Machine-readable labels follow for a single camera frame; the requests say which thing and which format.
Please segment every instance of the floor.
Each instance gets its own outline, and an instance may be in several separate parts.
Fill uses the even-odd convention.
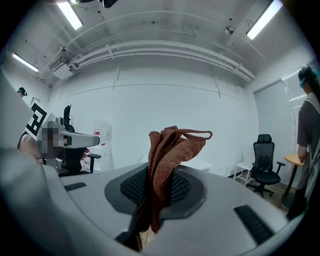
[[[242,177],[245,179],[246,176],[247,176],[247,171],[244,171],[242,174]],[[245,181],[242,179],[236,178],[235,180],[241,184],[245,184]],[[255,181],[250,181],[250,184],[259,185],[259,183],[255,182]],[[247,188],[250,190],[254,190],[253,187],[247,186]],[[289,209],[287,209],[281,202],[281,196],[285,193],[285,191],[287,189],[287,185],[278,183],[278,184],[274,184],[274,185],[266,185],[265,188],[267,190],[273,191],[274,194],[271,198],[269,198],[269,193],[265,193],[264,199],[269,201],[275,207],[279,208],[283,212],[284,215],[287,215]],[[294,192],[295,192],[295,189],[291,188],[290,193],[294,193]]]

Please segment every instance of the ceiling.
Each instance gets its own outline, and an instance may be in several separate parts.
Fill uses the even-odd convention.
[[[99,49],[138,40],[187,43],[221,54],[256,75],[264,65],[301,41],[284,7],[254,39],[246,32],[269,0],[118,0],[111,8],[98,1],[73,8],[83,22],[74,30],[56,4],[39,2],[8,42],[6,62],[50,86],[59,81],[49,66]],[[234,29],[232,35],[225,28]],[[39,68],[33,72],[11,57],[17,53]]]

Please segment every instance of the person wearing teal cap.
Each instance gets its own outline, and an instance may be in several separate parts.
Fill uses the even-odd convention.
[[[314,172],[310,171],[310,163],[320,139],[320,84],[318,77],[319,75],[309,66],[304,66],[298,74],[300,87],[307,94],[299,110],[297,133],[298,157],[301,162],[304,162],[304,165],[292,206],[287,214],[290,220],[306,209],[305,193],[308,179],[311,178],[311,173],[314,175]]]
[[[24,96],[28,96],[25,88],[20,87],[19,90],[16,92],[21,98],[23,98]]]

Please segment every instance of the wooden tabletop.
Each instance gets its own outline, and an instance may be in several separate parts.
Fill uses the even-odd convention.
[[[297,154],[288,154],[284,158],[291,164],[294,164],[296,166],[304,166],[304,164],[300,162]]]

